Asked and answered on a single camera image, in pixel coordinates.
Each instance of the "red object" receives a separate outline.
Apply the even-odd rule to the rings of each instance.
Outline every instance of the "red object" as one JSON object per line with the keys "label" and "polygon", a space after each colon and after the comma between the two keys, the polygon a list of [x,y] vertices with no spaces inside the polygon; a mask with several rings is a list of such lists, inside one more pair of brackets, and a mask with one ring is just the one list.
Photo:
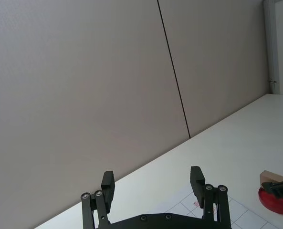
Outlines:
{"label": "red object", "polygon": [[269,210],[283,214],[283,198],[277,199],[273,194],[267,193],[263,188],[258,191],[260,202]]}

